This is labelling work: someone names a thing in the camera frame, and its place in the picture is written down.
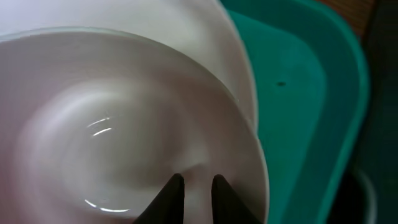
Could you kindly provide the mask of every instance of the wooden surface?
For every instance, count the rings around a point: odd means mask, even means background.
[[[362,36],[368,23],[374,0],[319,0],[338,12]]]

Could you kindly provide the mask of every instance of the plastic tray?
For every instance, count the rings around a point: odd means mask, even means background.
[[[368,103],[356,37],[310,0],[222,0],[245,44],[270,180],[268,223],[323,223]]]

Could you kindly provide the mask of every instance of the green tray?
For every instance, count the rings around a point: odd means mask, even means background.
[[[248,52],[269,171],[268,223],[324,223],[368,103],[356,37],[310,0],[221,0]]]

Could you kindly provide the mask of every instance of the white plate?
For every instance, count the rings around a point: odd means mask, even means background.
[[[0,42],[0,223],[131,222],[177,172],[185,223],[212,222],[216,174],[265,219],[261,145],[205,68],[110,30],[8,38]]]
[[[237,32],[215,0],[2,0],[0,35],[84,26],[141,35],[207,68],[257,130],[254,78]]]

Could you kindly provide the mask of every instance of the bowl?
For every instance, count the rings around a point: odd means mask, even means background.
[[[2,223],[131,223],[174,173],[185,179],[185,222],[212,222],[216,174],[266,219],[261,145],[195,61],[105,29],[2,39]]]

